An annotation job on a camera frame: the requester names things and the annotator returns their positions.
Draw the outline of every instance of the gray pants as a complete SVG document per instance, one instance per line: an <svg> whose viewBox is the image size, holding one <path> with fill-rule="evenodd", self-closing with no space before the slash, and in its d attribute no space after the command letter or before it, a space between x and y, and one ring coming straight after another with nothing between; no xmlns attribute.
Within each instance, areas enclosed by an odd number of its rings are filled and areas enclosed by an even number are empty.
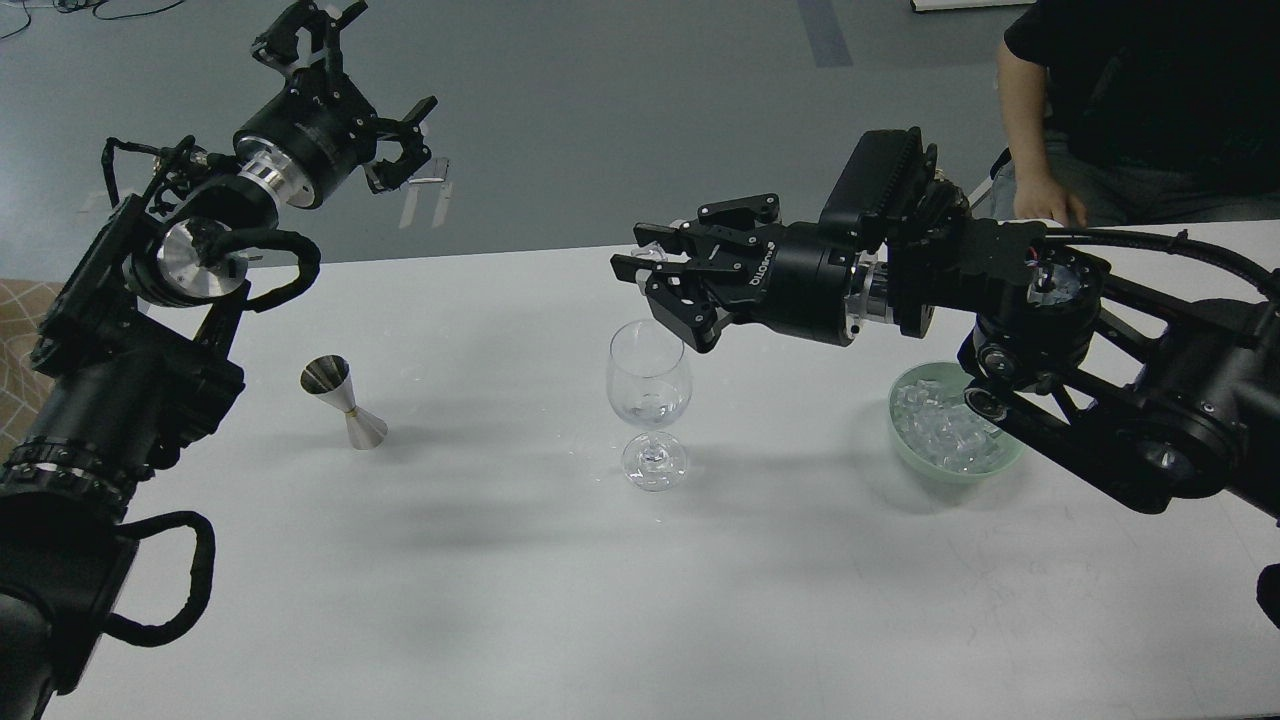
<svg viewBox="0 0 1280 720"><path fill-rule="evenodd" d="M1101 168L1071 155L1066 136L1053 131L1044 132L1044 149L1053 177L1084 201L1094 227L1280 218L1280 188L1261 195L1226 195L1197 187L1188 173L1135 165ZM1006 163L992 182L992 218L1014 219L1016 190L1014 164Z"/></svg>

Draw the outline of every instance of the black shirt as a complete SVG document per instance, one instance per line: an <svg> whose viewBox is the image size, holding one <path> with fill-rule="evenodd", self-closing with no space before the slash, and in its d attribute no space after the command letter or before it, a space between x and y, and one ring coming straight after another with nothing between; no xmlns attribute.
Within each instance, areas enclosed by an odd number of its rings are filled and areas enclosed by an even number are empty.
<svg viewBox="0 0 1280 720"><path fill-rule="evenodd" d="M1073 154L1280 186L1280 1L1038 0L1005 44L1048 68Z"/></svg>

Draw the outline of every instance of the table surface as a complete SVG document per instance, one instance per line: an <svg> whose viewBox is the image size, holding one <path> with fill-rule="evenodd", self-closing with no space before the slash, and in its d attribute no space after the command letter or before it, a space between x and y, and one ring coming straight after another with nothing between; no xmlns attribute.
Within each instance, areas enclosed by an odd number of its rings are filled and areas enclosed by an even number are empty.
<svg viewBox="0 0 1280 720"><path fill-rule="evenodd" d="M1193 237L1280 265L1280 223ZM302 299L246 316L247 389L129 514L212 520L212 602L168 647L104 638L46 717L1280 711L1280 630L1253 598L1280 561L1265 514L1221 493L1138 515L1034 452L970 488L895 456L891 382L952 359L972 316L940 310L919 341L870 325L849 348L730 328L692 357L672 427L694 475L630 486L635 430L604 366L646 304L612 278L616 250L326 265ZM1206 265L1101 254L1183 297L1252 297ZM179 329L200 315L157 311ZM390 425L381 447L352 450L300 388L328 354ZM1085 366L1137 370L1108 347ZM118 611L172 615L191 544L143 543Z"/></svg>

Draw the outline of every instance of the human hand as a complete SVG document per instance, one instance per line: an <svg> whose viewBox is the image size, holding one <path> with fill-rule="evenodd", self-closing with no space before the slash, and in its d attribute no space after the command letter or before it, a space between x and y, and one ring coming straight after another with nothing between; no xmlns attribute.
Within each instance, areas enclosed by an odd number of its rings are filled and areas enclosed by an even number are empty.
<svg viewBox="0 0 1280 720"><path fill-rule="evenodd" d="M1084 206L1084 201L1074 192L1062 187L1048 173L1023 173L1018 176L1018 190L1014 193L1014 217L1019 220L1046 218L1056 220L1064 227L1071 224L1085 227L1089 224L1088 208ZM1075 218L1075 223L1071 223L1071 217Z"/></svg>

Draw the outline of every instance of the wine glass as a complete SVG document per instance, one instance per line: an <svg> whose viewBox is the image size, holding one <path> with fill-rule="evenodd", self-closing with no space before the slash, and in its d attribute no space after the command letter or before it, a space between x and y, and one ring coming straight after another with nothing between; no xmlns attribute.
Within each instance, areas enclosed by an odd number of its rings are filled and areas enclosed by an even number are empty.
<svg viewBox="0 0 1280 720"><path fill-rule="evenodd" d="M689 471L689 455L658 428L684 414L694 391L685 343L653 319L622 325L609 341L605 387L618 418L645 430L622 450L627 477L649 492L675 487Z"/></svg>

